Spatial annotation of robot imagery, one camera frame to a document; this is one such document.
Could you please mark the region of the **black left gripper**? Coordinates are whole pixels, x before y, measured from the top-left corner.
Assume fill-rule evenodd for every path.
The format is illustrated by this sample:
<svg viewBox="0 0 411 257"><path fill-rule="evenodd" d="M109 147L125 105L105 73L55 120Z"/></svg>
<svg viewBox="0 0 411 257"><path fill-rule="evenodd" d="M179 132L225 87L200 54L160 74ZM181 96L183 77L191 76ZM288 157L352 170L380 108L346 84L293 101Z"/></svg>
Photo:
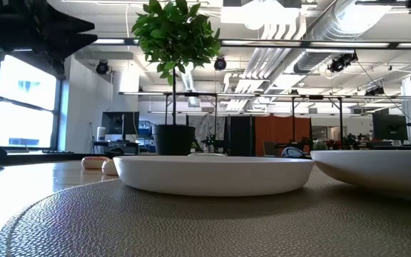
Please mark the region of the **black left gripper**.
<svg viewBox="0 0 411 257"><path fill-rule="evenodd" d="M94 34L78 34L93 29L93 23L58 11L46 0L0 1L0 51L46 49L57 74L65 73L67 57L98 40ZM48 37L69 34L74 35Z"/></svg>

